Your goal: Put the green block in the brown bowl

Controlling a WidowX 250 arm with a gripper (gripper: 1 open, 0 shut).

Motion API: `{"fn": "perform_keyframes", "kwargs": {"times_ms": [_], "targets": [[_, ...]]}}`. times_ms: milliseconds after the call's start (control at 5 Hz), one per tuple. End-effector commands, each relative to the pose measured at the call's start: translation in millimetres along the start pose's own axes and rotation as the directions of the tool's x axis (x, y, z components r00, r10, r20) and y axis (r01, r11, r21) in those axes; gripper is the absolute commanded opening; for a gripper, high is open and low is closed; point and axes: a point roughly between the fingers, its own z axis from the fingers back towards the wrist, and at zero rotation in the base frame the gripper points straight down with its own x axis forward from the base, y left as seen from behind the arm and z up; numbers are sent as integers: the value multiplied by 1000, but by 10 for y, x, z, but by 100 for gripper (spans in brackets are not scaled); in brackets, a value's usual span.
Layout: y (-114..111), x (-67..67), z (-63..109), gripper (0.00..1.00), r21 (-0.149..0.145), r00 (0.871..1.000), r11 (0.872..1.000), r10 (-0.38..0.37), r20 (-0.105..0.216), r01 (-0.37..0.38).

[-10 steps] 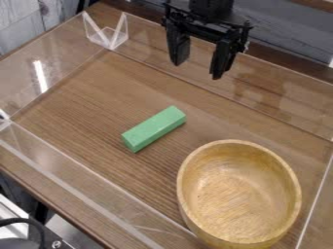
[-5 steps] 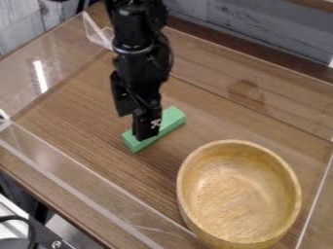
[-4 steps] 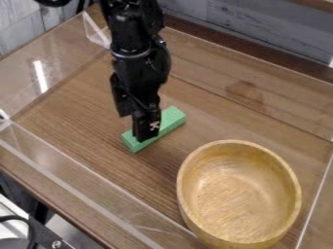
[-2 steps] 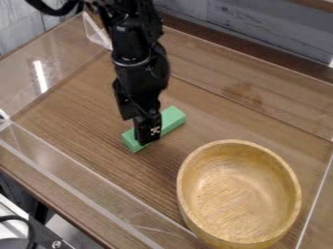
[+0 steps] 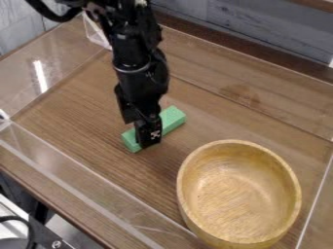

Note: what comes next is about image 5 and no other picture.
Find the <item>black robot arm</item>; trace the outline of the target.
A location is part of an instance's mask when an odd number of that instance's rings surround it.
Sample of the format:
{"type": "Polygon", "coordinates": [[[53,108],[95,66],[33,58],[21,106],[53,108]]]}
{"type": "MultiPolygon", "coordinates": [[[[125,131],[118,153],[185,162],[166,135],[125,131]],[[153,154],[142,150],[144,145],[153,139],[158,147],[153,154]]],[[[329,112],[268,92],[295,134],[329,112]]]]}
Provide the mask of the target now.
{"type": "Polygon", "coordinates": [[[54,0],[69,10],[58,15],[43,0],[25,0],[55,22],[67,22],[85,13],[98,22],[113,48],[116,86],[124,121],[134,125],[136,140],[148,148],[162,141],[161,99],[168,93],[168,58],[160,48],[162,27],[150,0],[54,0]]]}

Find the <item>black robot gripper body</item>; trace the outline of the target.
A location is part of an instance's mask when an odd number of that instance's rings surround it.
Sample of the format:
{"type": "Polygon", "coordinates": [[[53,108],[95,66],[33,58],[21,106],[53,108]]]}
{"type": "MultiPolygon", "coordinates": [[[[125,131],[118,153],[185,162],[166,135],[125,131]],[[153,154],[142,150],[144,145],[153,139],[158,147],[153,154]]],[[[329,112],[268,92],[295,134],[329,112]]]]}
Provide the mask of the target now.
{"type": "Polygon", "coordinates": [[[137,103],[138,115],[149,117],[161,113],[160,101],[168,93],[169,69],[165,61],[152,61],[145,66],[126,66],[114,62],[126,97],[137,103]]]}

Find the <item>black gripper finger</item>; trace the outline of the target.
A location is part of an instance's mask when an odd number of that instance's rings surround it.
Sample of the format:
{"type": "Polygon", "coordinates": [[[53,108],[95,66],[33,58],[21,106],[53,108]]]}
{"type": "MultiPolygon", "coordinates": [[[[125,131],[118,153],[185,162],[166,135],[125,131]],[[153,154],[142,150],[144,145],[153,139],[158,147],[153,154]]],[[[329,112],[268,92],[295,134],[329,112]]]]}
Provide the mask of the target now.
{"type": "Polygon", "coordinates": [[[136,140],[142,149],[158,144],[164,136],[164,122],[160,115],[145,117],[138,115],[134,120],[136,140]]]}
{"type": "Polygon", "coordinates": [[[130,101],[125,95],[121,85],[116,86],[116,95],[120,104],[120,111],[126,124],[132,124],[138,121],[137,103],[130,101]]]}

